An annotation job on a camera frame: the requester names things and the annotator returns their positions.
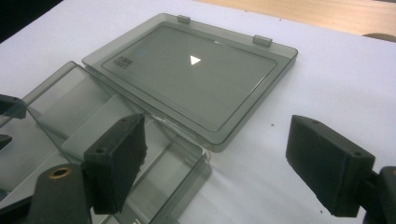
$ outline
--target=box lid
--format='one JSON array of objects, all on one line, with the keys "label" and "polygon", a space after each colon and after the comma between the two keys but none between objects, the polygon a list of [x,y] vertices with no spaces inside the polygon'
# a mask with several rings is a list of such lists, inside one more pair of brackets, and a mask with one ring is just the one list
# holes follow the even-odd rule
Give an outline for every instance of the box lid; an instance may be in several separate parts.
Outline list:
[{"label": "box lid", "polygon": [[160,14],[83,62],[154,118],[222,151],[296,56],[265,37]]}]

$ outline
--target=white triangle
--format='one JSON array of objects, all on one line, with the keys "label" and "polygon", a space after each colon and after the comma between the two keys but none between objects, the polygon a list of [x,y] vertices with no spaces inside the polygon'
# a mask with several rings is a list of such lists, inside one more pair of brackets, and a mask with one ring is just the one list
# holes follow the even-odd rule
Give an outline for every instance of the white triangle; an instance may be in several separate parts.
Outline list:
[{"label": "white triangle", "polygon": [[194,65],[201,61],[201,59],[195,58],[194,56],[190,56],[190,59],[191,59],[191,65]]}]

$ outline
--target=white tabletop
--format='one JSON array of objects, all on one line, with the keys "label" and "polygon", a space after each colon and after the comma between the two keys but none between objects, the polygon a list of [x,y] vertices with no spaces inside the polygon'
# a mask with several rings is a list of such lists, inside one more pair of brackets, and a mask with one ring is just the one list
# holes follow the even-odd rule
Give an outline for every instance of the white tabletop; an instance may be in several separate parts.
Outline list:
[{"label": "white tabletop", "polygon": [[320,120],[396,165],[396,44],[181,0],[70,0],[0,45],[0,92],[23,97],[158,13],[185,15],[299,50],[296,64],[221,153],[180,223],[361,223],[332,217],[285,158],[291,115]]}]

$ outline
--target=wooden floor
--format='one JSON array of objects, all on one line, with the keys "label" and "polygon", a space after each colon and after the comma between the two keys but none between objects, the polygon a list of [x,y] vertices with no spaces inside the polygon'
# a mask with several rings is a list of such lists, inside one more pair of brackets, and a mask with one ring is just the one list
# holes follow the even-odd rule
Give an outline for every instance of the wooden floor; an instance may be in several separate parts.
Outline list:
[{"label": "wooden floor", "polygon": [[396,35],[394,0],[198,0],[355,35]]}]

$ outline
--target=open box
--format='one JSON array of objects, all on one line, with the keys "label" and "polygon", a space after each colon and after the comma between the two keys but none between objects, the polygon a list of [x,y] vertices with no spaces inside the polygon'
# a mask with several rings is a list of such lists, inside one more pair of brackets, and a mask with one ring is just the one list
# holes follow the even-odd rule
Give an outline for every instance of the open box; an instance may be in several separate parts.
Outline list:
[{"label": "open box", "polygon": [[[210,175],[209,151],[226,148],[296,56],[265,37],[160,14],[87,56],[85,67],[67,63],[23,101],[38,124],[29,127],[77,163],[118,119],[144,114],[148,155],[115,217],[175,223]],[[1,153],[27,147],[17,140]],[[38,153],[25,173],[51,153]]]}]

